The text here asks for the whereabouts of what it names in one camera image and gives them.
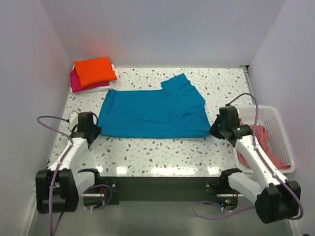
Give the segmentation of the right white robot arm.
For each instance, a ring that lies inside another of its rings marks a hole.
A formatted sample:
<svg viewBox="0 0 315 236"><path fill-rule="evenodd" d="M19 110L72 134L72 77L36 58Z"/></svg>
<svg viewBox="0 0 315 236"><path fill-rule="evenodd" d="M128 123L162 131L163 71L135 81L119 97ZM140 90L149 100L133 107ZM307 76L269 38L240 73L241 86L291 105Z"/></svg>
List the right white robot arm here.
<svg viewBox="0 0 315 236"><path fill-rule="evenodd" d="M301 187L289 181L271 162L255 136L255 129L241 124L237 109L227 104L210 129L210 134L228 141L246 159L257 181L238 168L222 171L217 190L244 195L253 205L260 220L272 223L283 219L297 220L303 214Z"/></svg>

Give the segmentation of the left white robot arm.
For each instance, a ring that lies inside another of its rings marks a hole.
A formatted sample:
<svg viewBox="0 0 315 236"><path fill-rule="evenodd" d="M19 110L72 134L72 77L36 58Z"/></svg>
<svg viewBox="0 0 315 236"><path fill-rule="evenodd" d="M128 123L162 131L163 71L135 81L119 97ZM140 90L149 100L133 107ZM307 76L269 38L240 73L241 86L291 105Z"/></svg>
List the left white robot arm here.
<svg viewBox="0 0 315 236"><path fill-rule="evenodd" d="M35 176L36 207L41 214L74 212L86 190L96 193L102 187L96 168L74 171L101 132L93 112L78 113L77 118L70 135L60 132L68 142L57 161Z"/></svg>

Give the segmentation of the blue t-shirt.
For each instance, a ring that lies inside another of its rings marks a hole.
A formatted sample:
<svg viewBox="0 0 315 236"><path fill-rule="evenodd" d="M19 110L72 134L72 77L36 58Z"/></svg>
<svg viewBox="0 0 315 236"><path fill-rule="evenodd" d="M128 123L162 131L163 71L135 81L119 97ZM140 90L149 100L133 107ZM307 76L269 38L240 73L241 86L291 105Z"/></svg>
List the blue t-shirt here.
<svg viewBox="0 0 315 236"><path fill-rule="evenodd" d="M98 125L102 136L142 139L203 138L211 129L205 100L185 74L158 90L108 91Z"/></svg>

